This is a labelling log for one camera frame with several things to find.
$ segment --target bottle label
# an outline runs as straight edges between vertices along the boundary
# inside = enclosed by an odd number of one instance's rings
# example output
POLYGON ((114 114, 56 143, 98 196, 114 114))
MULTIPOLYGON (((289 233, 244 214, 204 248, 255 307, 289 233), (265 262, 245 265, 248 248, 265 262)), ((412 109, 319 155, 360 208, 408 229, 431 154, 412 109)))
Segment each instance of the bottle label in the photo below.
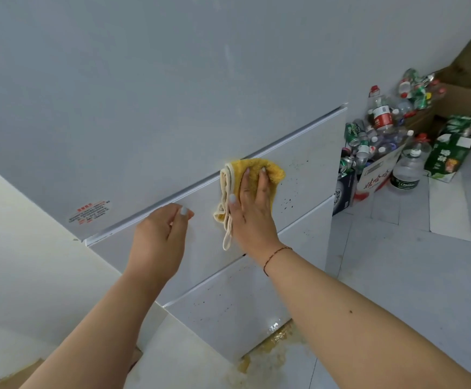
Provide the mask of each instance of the bottle label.
POLYGON ((413 190, 418 186, 419 180, 414 182, 406 182, 404 180, 398 179, 394 174, 391 175, 391 183, 394 187, 399 188, 400 190, 413 190))
POLYGON ((380 106, 372 111, 374 116, 374 127, 379 129, 386 125, 393 125, 391 111, 387 105, 380 106))

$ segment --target green label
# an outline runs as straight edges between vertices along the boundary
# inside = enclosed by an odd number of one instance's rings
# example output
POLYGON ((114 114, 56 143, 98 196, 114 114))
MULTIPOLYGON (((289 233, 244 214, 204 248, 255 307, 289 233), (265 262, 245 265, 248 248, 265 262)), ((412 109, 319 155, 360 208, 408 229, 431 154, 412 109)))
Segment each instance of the green label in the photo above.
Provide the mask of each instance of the green label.
POLYGON ((419 184, 419 180, 414 182, 406 182, 404 180, 398 179, 394 174, 391 175, 391 183, 394 187, 399 188, 400 190, 413 190, 419 184))

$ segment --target hand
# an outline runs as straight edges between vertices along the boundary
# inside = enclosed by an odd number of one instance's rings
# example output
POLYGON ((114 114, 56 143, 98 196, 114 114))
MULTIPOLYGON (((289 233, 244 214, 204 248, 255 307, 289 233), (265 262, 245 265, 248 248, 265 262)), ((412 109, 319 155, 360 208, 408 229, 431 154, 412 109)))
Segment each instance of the hand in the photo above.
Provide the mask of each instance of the hand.
POLYGON ((125 274, 162 287, 178 271, 187 225, 194 213, 170 203, 152 212, 135 229, 125 274))
POLYGON ((275 251, 283 247, 271 217, 270 185, 266 169, 259 172, 255 199, 249 189, 249 169, 241 180, 239 200, 234 194, 228 197, 232 215, 232 234, 239 246, 261 266, 275 251))

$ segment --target green box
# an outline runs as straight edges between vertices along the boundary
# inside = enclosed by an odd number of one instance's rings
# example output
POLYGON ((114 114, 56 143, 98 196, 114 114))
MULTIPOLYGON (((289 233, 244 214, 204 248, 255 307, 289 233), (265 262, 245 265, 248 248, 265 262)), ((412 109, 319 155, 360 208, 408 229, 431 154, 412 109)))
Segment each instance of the green box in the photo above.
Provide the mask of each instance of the green box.
POLYGON ((425 170, 433 179, 449 183, 471 150, 471 138, 442 134, 433 145, 425 170))

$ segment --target white string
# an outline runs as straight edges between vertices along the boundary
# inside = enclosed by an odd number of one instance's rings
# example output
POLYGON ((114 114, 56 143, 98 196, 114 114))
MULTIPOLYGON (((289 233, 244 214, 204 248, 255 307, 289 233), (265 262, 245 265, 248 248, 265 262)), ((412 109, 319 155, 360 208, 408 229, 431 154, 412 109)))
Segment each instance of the white string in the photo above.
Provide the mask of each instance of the white string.
POLYGON ((223 238, 223 250, 227 251, 232 243, 232 216, 228 209, 228 197, 233 194, 235 184, 234 169, 231 164, 226 164, 219 172, 219 182, 221 183, 221 201, 217 206, 214 213, 214 218, 217 222, 221 222, 217 216, 225 215, 223 219, 223 226, 225 227, 225 237, 223 238))

